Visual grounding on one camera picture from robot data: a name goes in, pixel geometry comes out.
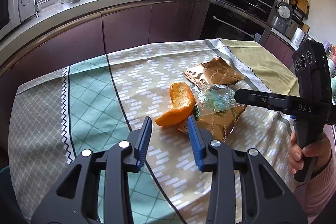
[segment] person's hand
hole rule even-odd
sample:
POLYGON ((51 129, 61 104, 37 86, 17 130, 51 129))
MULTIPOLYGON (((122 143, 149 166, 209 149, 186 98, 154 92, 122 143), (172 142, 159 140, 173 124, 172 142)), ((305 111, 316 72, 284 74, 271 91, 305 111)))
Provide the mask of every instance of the person's hand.
POLYGON ((317 156, 313 173, 326 167, 331 158, 331 145, 327 135, 322 132, 315 143, 311 143, 301 149, 296 143, 296 135, 293 131, 291 134, 291 144, 289 148, 289 169, 293 174, 295 174, 298 170, 302 170, 303 155, 306 157, 317 156))

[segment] brown snack wrapper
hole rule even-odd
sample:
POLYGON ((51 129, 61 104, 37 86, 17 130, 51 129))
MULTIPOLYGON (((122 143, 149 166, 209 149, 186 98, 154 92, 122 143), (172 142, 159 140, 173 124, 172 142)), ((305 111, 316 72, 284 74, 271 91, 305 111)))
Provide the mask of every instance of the brown snack wrapper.
POLYGON ((204 84, 235 85, 244 79, 243 75, 236 72, 219 56, 209 62, 185 70, 182 75, 194 84, 201 82, 204 84))
MULTIPOLYGON (((226 138, 231 133, 240 115, 245 111, 245 108, 246 105, 240 105, 228 110, 200 116, 197 124, 200 128, 209 130, 214 139, 225 143, 226 138)), ((187 120, 181 122, 177 129, 187 134, 187 120)))

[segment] oven door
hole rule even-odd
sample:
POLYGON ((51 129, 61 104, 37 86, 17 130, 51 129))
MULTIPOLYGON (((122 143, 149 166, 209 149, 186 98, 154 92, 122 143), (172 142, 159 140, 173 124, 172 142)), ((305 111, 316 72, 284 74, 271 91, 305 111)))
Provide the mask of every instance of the oven door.
POLYGON ((0 0, 0 39, 20 25, 17 0, 0 0))
POLYGON ((264 31, 263 27, 248 18, 224 7, 210 4, 200 39, 258 41, 264 31))

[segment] silver screw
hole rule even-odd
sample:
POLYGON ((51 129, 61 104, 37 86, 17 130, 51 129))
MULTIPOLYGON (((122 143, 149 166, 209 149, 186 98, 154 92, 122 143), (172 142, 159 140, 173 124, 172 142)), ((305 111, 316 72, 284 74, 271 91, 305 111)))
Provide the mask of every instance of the silver screw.
POLYGON ((217 147, 217 146, 220 146, 220 145, 221 145, 221 142, 218 141, 218 140, 213 140, 213 141, 210 142, 210 145, 211 145, 211 146, 215 146, 215 147, 217 147))
POLYGON ((252 149, 249 150, 249 154, 250 154, 251 156, 256 156, 256 155, 258 155, 258 150, 252 148, 252 149))
POLYGON ((127 146, 129 146, 129 142, 128 142, 128 141, 121 141, 121 142, 119 143, 119 146, 120 146, 121 148, 126 148, 127 146))
POLYGON ((88 157, 88 156, 90 156, 91 155, 91 150, 90 149, 84 149, 83 151, 82 151, 82 156, 83 157, 88 157))

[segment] zigzag pattern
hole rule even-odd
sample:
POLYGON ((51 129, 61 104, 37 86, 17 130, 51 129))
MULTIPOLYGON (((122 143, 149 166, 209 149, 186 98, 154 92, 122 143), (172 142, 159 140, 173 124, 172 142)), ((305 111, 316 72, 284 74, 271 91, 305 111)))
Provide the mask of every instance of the zigzag pattern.
POLYGON ((67 100, 66 100, 68 69, 69 69, 69 67, 66 67, 66 68, 64 68, 64 71, 63 71, 63 87, 62 87, 62 120, 63 120, 62 136, 63 136, 63 139, 62 139, 62 141, 64 143, 63 148, 67 151, 67 153, 66 153, 66 156, 68 157, 67 164, 70 164, 74 160, 75 155, 73 154, 72 151, 69 150, 69 147, 72 146, 72 144, 71 144, 70 138, 68 138, 66 136, 66 134, 69 133, 69 129, 70 129, 69 126, 67 126, 67 120, 66 120, 66 117, 67 117, 66 112, 68 110, 68 107, 67 107, 68 105, 67 105, 67 100))

